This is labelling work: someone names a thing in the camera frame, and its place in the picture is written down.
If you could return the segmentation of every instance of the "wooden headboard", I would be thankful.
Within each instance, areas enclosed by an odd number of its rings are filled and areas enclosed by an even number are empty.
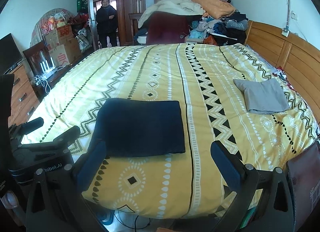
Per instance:
[[[281,32],[278,27],[249,21],[245,44],[273,66],[284,69],[320,123],[320,51],[293,33],[286,38]]]

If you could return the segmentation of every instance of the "dresser drawer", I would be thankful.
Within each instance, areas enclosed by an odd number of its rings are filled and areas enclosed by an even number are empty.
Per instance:
[[[11,98],[11,117],[16,119],[20,111],[30,101],[32,97],[36,97],[35,92],[30,84],[26,82]]]
[[[12,89],[12,96],[28,81],[28,76],[24,70],[24,66],[21,65],[17,70],[13,71],[14,82]]]
[[[36,96],[33,96],[25,107],[19,112],[17,118],[12,121],[12,124],[20,125],[29,120],[35,109],[39,106],[40,102]]]

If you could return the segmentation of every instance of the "elderly person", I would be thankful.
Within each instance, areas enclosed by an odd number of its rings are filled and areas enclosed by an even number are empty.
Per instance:
[[[117,11],[110,5],[110,0],[102,0],[101,8],[97,11],[96,21],[99,41],[102,48],[106,48],[109,36],[112,47],[117,45],[116,30],[118,28]]]

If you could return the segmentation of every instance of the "black monitor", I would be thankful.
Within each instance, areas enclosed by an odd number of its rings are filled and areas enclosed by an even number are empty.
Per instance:
[[[0,75],[22,60],[22,55],[14,42],[11,33],[0,40]]]

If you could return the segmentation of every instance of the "yellow patterned bedspread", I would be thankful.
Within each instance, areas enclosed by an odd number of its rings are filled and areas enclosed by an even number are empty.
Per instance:
[[[278,77],[290,109],[274,115],[246,111],[244,96],[232,80],[270,78],[274,76],[266,65],[240,44],[102,49],[74,67],[45,97],[31,118],[43,117],[44,125],[25,136],[23,143],[52,141],[78,125],[81,137],[70,147],[76,160],[89,146],[97,112],[106,99],[178,100],[186,152],[106,157],[83,196],[109,209],[158,219],[222,215],[235,194],[211,158],[213,141],[220,140],[243,163],[273,170],[284,167],[316,138],[311,110]],[[122,128],[134,129],[135,123]]]

